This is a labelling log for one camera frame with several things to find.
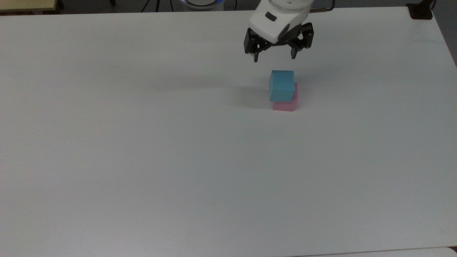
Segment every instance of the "black cable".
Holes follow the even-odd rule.
[[[330,8],[320,8],[320,9],[311,9],[309,12],[324,12],[324,11],[331,11],[335,8],[335,0],[332,0],[332,7]]]
[[[335,0],[332,0],[332,7],[330,9],[327,9],[327,11],[331,11],[335,8]]]
[[[146,6],[148,6],[149,1],[150,1],[150,0],[148,0],[148,1],[146,2],[146,4],[143,6],[143,9],[141,9],[141,12],[143,12],[144,9],[146,9]]]
[[[157,0],[157,4],[155,4],[155,12],[159,12],[159,4],[160,0]]]

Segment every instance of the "stacked cubes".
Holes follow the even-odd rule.
[[[298,92],[293,70],[272,70],[270,76],[270,101],[273,110],[293,112],[297,108]]]

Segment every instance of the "table surface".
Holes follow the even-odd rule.
[[[413,249],[386,252],[361,252],[320,255],[319,257],[457,257],[450,248]]]
[[[56,9],[57,0],[1,0],[0,12],[51,11]]]
[[[0,255],[281,257],[457,245],[457,69],[405,7],[0,17]],[[295,112],[271,110],[294,70]]]

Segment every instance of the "pink cube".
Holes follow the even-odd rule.
[[[292,96],[292,101],[290,101],[290,102],[273,102],[273,110],[293,112],[297,108],[297,102],[298,102],[298,90],[297,90],[297,84],[295,83],[295,92]]]

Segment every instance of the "blue cube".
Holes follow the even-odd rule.
[[[270,76],[270,101],[290,102],[294,93],[293,70],[272,70]]]

